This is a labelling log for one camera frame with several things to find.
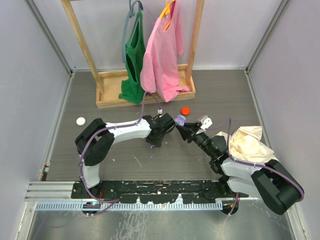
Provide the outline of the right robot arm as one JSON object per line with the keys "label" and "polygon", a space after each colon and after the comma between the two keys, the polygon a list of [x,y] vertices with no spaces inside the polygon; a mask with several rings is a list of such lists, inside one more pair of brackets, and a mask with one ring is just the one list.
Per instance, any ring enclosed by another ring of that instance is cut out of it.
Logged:
{"label": "right robot arm", "polygon": [[283,215],[305,197],[305,191],[277,160],[254,163],[237,159],[227,148],[223,135],[209,137],[201,123],[185,123],[176,128],[187,143],[195,143],[209,157],[211,169],[222,175],[219,191],[225,197],[242,193],[263,200],[274,213]]}

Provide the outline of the cream cloth bag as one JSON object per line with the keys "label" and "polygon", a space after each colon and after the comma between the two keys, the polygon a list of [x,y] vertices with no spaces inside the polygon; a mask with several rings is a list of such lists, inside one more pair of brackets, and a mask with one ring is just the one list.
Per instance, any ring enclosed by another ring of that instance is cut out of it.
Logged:
{"label": "cream cloth bag", "polygon": [[262,135],[261,126],[241,126],[229,136],[228,152],[234,159],[247,162],[278,161],[274,151],[261,142]]}

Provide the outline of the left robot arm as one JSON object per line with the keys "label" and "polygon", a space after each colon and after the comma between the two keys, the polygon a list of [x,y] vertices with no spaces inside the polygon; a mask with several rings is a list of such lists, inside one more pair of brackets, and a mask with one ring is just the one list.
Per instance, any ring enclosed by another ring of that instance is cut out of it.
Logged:
{"label": "left robot arm", "polygon": [[94,119],[78,137],[75,145],[81,165],[80,178],[85,182],[82,192],[88,198],[100,193],[100,163],[115,144],[132,139],[145,139],[154,147],[159,147],[166,134],[175,127],[175,121],[168,114],[144,115],[133,121],[106,123],[101,118]]}

